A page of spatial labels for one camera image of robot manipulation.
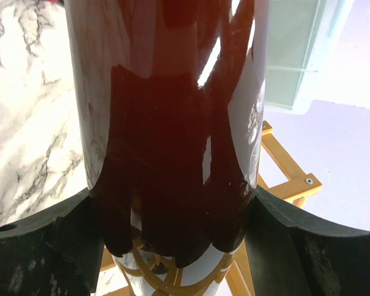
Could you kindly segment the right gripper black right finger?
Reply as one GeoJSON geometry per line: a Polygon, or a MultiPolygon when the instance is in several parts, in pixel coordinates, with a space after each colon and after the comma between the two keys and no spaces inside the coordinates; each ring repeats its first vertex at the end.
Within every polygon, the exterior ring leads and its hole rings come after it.
{"type": "Polygon", "coordinates": [[[262,187],[245,244],[257,295],[370,295],[370,232],[343,226],[262,187]]]}

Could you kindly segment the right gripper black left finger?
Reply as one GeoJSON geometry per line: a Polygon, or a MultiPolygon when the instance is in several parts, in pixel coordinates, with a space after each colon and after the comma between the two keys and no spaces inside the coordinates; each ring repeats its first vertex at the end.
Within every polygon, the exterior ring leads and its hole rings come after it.
{"type": "Polygon", "coordinates": [[[0,295],[91,295],[103,249],[83,189],[0,227],[0,295]]]}

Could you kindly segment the red bottle gold foil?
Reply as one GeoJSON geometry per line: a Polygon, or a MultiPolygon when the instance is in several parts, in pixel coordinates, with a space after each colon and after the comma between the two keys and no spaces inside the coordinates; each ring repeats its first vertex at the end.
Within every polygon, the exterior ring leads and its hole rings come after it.
{"type": "Polygon", "coordinates": [[[269,1],[66,1],[89,193],[135,295],[214,295],[260,159],[269,1]]]}

